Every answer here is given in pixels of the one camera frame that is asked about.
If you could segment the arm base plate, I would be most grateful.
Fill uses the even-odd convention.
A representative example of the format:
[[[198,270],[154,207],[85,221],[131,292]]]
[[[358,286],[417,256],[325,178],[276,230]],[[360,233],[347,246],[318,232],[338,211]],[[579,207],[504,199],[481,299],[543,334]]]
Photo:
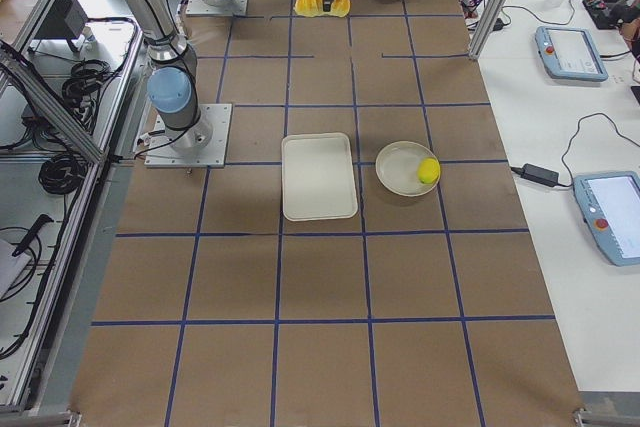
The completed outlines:
[[[156,130],[145,154],[148,168],[223,168],[225,166],[228,137],[233,105],[200,104],[198,122],[186,132],[165,127],[164,118],[158,114]]]
[[[188,17],[245,17],[248,0],[188,0]]]

